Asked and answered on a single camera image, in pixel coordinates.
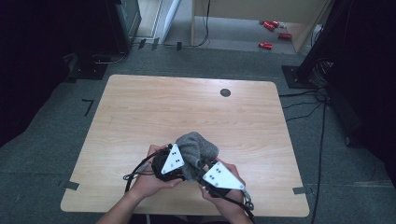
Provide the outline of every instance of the red object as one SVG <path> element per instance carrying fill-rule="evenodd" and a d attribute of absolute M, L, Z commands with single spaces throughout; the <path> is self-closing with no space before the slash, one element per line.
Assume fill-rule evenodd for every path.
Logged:
<path fill-rule="evenodd" d="M 279 35 L 277 36 L 277 38 L 281 38 L 281 39 L 291 39 L 291 34 L 288 34 L 288 33 L 279 33 Z"/>
<path fill-rule="evenodd" d="M 266 43 L 266 42 L 260 42 L 259 43 L 259 48 L 271 50 L 272 49 L 272 44 Z"/>
<path fill-rule="evenodd" d="M 265 28 L 267 28 L 268 30 L 270 30 L 270 31 L 274 31 L 275 30 L 275 26 L 269 21 L 265 21 L 263 26 Z"/>
<path fill-rule="evenodd" d="M 279 27 L 279 21 L 270 21 L 276 28 Z"/>

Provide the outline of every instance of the gray carpet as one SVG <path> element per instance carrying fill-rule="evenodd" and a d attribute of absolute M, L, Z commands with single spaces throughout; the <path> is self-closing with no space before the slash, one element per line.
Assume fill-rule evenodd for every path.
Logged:
<path fill-rule="evenodd" d="M 0 148 L 0 223 L 94 223 L 102 214 L 66 213 L 60 209 L 60 181 L 73 172 L 108 77 L 133 74 L 203 77 L 275 82 L 279 94 L 295 93 L 281 65 L 299 65 L 304 56 L 222 49 L 134 47 L 120 63 L 111 64 L 103 80 L 62 83 L 29 128 Z M 82 99 L 94 100 L 91 111 Z M 313 96 L 281 98 L 283 106 L 315 102 Z M 309 114 L 316 105 L 285 108 L 285 118 Z M 315 223 L 394 223 L 396 190 L 383 163 L 364 148 L 345 146 L 345 136 L 327 106 L 322 155 L 322 181 Z M 257 223 L 309 223 L 318 181 L 318 152 L 323 106 L 309 118 L 288 121 L 290 138 L 304 186 L 308 217 L 257 217 Z"/>

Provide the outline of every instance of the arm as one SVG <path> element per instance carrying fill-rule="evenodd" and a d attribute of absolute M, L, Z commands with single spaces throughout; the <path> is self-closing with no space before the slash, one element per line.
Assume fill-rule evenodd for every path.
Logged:
<path fill-rule="evenodd" d="M 232 164 L 225 163 L 223 164 L 245 185 L 245 181 L 239 176 L 238 171 L 236 170 L 236 166 Z M 200 190 L 202 192 L 202 197 L 210 202 L 212 202 L 219 210 L 219 212 L 231 223 L 238 223 L 238 224 L 251 224 L 251 220 L 245 214 L 245 211 L 240 206 L 225 201 L 221 198 L 213 198 L 210 194 L 200 186 Z M 228 194 L 227 197 L 233 199 L 237 202 L 243 203 L 244 196 L 241 190 L 232 189 Z"/>
<path fill-rule="evenodd" d="M 148 155 L 151 155 L 165 147 L 166 146 L 157 147 L 151 145 L 148 150 Z M 151 166 L 149 166 L 145 171 L 152 172 Z M 154 195 L 161 189 L 172 189 L 180 182 L 182 182 L 181 179 L 162 182 L 157 179 L 155 175 L 139 175 L 131 189 L 122 196 L 122 198 L 97 222 L 97 224 L 128 223 L 134 209 L 145 198 Z"/>

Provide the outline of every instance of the human hand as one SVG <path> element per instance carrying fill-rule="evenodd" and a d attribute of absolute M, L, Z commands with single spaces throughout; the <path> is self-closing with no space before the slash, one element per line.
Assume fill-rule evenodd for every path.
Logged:
<path fill-rule="evenodd" d="M 166 148 L 166 145 L 161 147 L 151 145 L 148 150 L 148 156 L 164 148 Z M 149 165 L 144 172 L 152 174 L 151 166 Z M 155 175 L 139 175 L 128 192 L 139 195 L 141 197 L 140 199 L 143 200 L 154 195 L 161 189 L 172 189 L 182 181 L 182 179 L 174 179 L 163 182 L 155 177 Z"/>
<path fill-rule="evenodd" d="M 226 163 L 221 161 L 225 167 L 227 167 L 233 175 L 239 179 L 244 185 L 246 185 L 245 181 L 239 176 L 236 166 L 233 164 Z M 221 198 L 213 198 L 202 185 L 199 185 L 200 190 L 202 192 L 202 197 L 210 202 L 212 202 L 219 210 L 219 212 L 230 222 L 230 223 L 251 223 L 248 216 L 245 214 L 245 211 L 242 207 L 235 203 L 230 203 Z M 232 189 L 226 197 L 238 202 L 244 202 L 244 195 L 239 189 Z"/>

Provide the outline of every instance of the gray cloth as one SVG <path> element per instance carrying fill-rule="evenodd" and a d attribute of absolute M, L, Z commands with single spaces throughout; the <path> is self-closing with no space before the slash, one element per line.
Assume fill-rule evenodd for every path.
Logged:
<path fill-rule="evenodd" d="M 213 161 L 219 155 L 219 149 L 197 132 L 184 134 L 176 144 L 185 162 L 181 171 L 188 181 L 196 180 L 196 169 L 204 168 L 205 160 Z"/>

